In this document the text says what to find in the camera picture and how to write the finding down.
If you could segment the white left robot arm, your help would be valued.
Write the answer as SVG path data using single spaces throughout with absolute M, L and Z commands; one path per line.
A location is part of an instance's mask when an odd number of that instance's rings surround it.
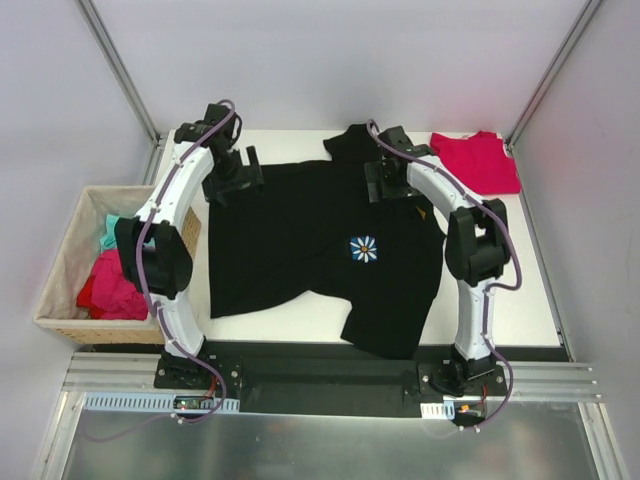
M 191 389 L 209 382 L 212 367 L 198 356 L 205 335 L 188 298 L 194 260 L 182 229 L 198 191 L 225 207 L 230 194 L 264 187 L 256 149 L 236 148 L 241 130 L 242 119 L 228 99 L 209 104 L 203 119 L 182 124 L 170 166 L 151 195 L 133 217 L 114 227 L 123 274 L 159 321 L 165 350 L 183 358 L 176 375 Z

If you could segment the black flower print t-shirt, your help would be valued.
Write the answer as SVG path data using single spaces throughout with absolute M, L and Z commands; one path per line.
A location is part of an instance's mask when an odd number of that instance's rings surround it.
M 444 233 L 423 197 L 368 196 L 380 150 L 362 124 L 324 141 L 327 160 L 266 165 L 264 185 L 209 207 L 210 315 L 266 310 L 305 292 L 347 300 L 343 340 L 415 354 L 437 296 Z

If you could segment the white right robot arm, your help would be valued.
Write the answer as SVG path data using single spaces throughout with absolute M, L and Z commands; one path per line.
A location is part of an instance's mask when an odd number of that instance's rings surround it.
M 473 394 L 495 368 L 494 290 L 503 286 L 499 278 L 505 265 L 515 260 L 506 206 L 465 186 L 431 147 L 413 144 L 402 127 L 380 132 L 369 120 L 366 130 L 382 150 L 381 160 L 369 169 L 371 198 L 420 194 L 447 219 L 444 258 L 459 293 L 450 382 L 457 392 Z

